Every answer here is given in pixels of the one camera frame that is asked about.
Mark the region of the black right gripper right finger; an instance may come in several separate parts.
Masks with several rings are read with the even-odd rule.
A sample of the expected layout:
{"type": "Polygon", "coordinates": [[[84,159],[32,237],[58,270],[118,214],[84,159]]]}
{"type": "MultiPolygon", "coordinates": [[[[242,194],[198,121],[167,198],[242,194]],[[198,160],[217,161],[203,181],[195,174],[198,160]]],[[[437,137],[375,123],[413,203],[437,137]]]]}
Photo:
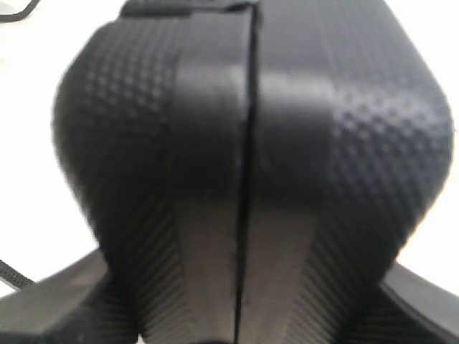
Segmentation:
{"type": "Polygon", "coordinates": [[[400,264],[358,321],[359,343],[457,343],[458,297],[400,264]]]}

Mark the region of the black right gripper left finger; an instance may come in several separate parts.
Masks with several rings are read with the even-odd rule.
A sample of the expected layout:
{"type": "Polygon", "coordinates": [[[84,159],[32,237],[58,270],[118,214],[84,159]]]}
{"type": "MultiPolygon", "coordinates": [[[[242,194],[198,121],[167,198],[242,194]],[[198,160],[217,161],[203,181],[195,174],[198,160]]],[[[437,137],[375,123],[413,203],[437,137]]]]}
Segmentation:
{"type": "Polygon", "coordinates": [[[138,330],[99,251],[1,299],[2,343],[136,343],[138,330]]]}

